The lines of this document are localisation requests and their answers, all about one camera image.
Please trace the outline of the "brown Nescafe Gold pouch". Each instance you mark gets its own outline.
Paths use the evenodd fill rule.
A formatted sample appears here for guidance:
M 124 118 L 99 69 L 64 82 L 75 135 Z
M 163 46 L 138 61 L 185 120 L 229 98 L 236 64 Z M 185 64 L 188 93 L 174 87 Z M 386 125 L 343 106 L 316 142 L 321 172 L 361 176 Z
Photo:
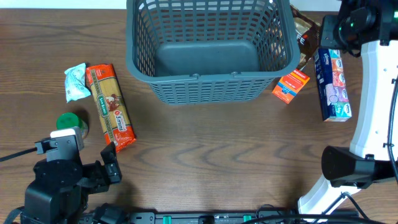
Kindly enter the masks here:
M 292 4 L 290 8 L 294 18 L 296 38 L 300 49 L 300 62 L 297 70 L 303 70 L 318 49 L 320 25 L 305 14 L 302 14 Z

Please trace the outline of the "orange spaghetti packet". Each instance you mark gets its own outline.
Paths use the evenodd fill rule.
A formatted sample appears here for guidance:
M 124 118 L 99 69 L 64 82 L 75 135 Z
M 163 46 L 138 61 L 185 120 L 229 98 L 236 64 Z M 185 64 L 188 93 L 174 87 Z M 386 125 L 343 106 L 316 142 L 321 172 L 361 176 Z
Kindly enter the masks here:
M 120 152 L 136 141 L 118 79 L 111 64 L 86 68 L 103 135 L 107 144 L 114 143 Z

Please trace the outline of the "blue Kleenex tissue pack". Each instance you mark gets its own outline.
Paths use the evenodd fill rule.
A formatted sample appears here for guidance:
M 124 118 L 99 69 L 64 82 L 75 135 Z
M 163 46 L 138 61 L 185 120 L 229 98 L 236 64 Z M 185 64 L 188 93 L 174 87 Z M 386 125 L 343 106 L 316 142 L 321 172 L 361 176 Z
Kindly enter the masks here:
M 347 121 L 352 117 L 352 110 L 340 51 L 318 49 L 314 62 L 323 120 Z

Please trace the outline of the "orange medicine box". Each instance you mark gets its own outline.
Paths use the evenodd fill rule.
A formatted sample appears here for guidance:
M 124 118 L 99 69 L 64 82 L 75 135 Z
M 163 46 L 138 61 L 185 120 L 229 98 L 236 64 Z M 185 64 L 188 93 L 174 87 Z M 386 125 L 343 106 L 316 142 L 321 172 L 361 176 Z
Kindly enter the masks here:
M 308 83 L 310 77 L 295 69 L 288 75 L 283 76 L 272 94 L 282 100 L 284 103 L 289 104 L 297 95 L 297 93 Z

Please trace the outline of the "grey plastic basket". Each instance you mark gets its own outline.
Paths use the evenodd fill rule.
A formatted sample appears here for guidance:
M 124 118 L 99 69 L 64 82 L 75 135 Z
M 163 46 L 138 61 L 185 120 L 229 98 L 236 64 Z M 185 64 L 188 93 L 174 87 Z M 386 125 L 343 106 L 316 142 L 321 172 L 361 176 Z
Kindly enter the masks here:
M 249 101 L 294 71 L 287 0 L 128 0 L 126 66 L 169 105 Z

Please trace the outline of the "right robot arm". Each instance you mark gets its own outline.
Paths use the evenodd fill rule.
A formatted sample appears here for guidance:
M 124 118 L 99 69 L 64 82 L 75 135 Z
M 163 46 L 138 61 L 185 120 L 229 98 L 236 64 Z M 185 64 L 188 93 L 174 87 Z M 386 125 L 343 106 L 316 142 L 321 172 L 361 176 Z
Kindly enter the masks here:
M 397 2 L 343 1 L 338 14 L 323 18 L 314 61 L 324 120 L 349 111 L 333 73 L 338 51 L 362 60 L 358 122 L 348 147 L 324 149 L 321 177 L 298 200 L 298 219 L 308 223 L 348 222 L 335 214 L 344 200 L 397 180 Z

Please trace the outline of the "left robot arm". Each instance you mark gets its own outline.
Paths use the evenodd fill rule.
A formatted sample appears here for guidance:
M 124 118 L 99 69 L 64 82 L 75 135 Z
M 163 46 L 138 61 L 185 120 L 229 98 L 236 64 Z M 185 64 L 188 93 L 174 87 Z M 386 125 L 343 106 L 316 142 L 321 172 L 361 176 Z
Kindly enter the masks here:
M 100 161 L 82 164 L 75 136 L 47 138 L 35 143 L 46 158 L 33 168 L 35 180 L 25 191 L 21 223 L 72 223 L 86 209 L 88 196 L 106 192 L 122 179 L 113 142 Z

